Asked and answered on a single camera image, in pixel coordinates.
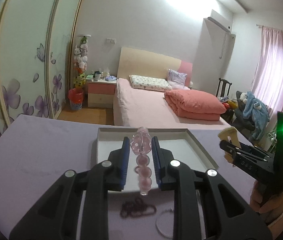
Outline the person's right hand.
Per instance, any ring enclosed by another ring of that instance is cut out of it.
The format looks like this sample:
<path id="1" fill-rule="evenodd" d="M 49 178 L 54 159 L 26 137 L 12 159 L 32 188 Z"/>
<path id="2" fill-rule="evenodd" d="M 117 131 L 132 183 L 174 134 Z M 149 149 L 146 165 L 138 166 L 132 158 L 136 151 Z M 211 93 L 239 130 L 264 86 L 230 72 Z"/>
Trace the person's right hand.
<path id="1" fill-rule="evenodd" d="M 283 192 L 266 200 L 266 187 L 256 180 L 249 205 L 266 224 L 270 224 L 283 216 Z"/>

